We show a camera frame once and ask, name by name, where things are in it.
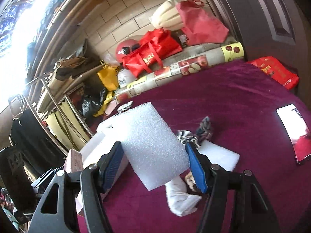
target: phone screen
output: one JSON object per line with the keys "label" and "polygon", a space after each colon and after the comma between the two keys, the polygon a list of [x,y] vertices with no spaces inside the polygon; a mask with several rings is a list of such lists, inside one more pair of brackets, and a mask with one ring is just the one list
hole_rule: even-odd
{"label": "phone screen", "polygon": [[311,134],[294,104],[276,110],[290,137],[296,160],[301,163],[311,155]]}

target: red shopping bag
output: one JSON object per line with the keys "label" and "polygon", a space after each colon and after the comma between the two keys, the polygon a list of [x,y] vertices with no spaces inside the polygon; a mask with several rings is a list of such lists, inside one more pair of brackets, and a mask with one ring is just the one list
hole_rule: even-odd
{"label": "red shopping bag", "polygon": [[248,63],[260,68],[265,74],[282,84],[288,90],[294,88],[299,82],[298,75],[288,71],[281,62],[272,56],[255,59]]}
{"label": "red shopping bag", "polygon": [[148,67],[152,63],[158,62],[159,66],[163,67],[162,59],[183,50],[171,37],[170,30],[163,28],[148,31],[139,44],[138,49],[123,57],[123,67],[130,70],[135,77],[143,70],[152,73]]}
{"label": "red shopping bag", "polygon": [[200,0],[181,1],[176,5],[185,25],[181,30],[187,36],[189,46],[223,43],[228,35],[226,26],[213,14],[202,9],[203,6]]}

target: red helmet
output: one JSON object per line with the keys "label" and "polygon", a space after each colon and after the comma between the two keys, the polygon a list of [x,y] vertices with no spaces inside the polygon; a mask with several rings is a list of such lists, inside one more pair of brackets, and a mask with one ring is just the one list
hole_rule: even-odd
{"label": "red helmet", "polygon": [[123,62],[122,58],[132,52],[132,46],[139,44],[137,40],[127,39],[118,44],[116,49],[116,59],[118,62]]}

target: tile wall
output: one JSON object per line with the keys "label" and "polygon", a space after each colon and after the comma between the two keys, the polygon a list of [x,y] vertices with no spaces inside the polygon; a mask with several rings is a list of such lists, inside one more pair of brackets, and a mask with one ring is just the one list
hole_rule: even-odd
{"label": "tile wall", "polygon": [[76,46],[87,38],[100,58],[108,52],[114,54],[124,39],[154,29],[148,18],[164,1],[104,0],[81,22],[69,43]]}

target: blue gripper pad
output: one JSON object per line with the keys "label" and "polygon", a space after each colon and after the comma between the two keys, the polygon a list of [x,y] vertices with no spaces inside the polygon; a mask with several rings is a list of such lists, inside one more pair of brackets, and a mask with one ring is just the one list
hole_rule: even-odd
{"label": "blue gripper pad", "polygon": [[118,172],[119,166],[121,164],[121,161],[123,159],[124,151],[122,148],[121,143],[114,144],[114,147],[116,146],[115,152],[109,162],[108,167],[105,169],[104,172],[104,186],[103,189],[106,192],[109,188],[112,187],[114,183],[114,178],[116,177],[116,174]]}
{"label": "blue gripper pad", "polygon": [[194,177],[195,184],[197,185],[197,188],[199,188],[201,192],[205,194],[207,192],[207,183],[203,167],[201,166],[197,156],[195,155],[195,152],[191,148],[191,144],[186,143],[185,148],[189,156],[190,169]]}

